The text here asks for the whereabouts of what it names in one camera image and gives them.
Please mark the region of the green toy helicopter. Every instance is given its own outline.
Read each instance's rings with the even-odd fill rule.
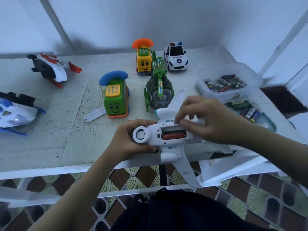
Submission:
[[[172,83],[167,78],[167,70],[165,69],[165,61],[162,57],[156,58],[156,52],[152,52],[152,75],[144,88],[144,100],[146,111],[149,111],[149,106],[154,109],[167,108],[172,98],[174,91]]]

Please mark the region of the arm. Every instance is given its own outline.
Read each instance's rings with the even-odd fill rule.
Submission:
[[[184,119],[196,115],[205,118],[201,126]],[[308,188],[308,146],[273,133],[237,115],[217,99],[190,96],[174,120],[186,130],[205,140],[234,144],[252,150],[268,159],[290,177]]]
[[[28,230],[79,230],[106,178],[118,163],[137,153],[158,152],[156,147],[138,145],[129,137],[136,127],[155,123],[155,121],[133,120],[119,125],[106,151],[84,176]]]

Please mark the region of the toy wheel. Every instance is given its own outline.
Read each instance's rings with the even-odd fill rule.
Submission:
[[[28,55],[27,55],[27,58],[28,58],[28,59],[31,59],[31,60],[35,60],[35,59],[37,59],[38,57],[37,57],[36,55],[34,55],[34,54],[28,54]]]
[[[39,72],[39,69],[38,69],[38,68],[35,68],[35,67],[31,68],[31,70],[32,70],[33,72]]]

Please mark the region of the yellow keypad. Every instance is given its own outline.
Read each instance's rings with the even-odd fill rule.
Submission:
[[[117,97],[120,95],[121,85],[114,84],[106,86],[106,97]]]

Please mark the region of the hand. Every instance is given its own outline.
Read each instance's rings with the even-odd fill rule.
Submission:
[[[116,158],[116,161],[119,163],[137,153],[158,152],[157,147],[147,144],[138,144],[132,140],[132,133],[135,128],[139,126],[146,127],[153,124],[156,124],[156,121],[137,119],[128,120],[126,123],[119,125],[105,153]]]
[[[193,119],[195,115],[205,118],[205,126],[185,120],[187,115],[189,119]],[[227,108],[218,99],[202,96],[187,97],[174,122],[205,140],[234,145],[240,145],[247,131],[255,128],[254,124]]]

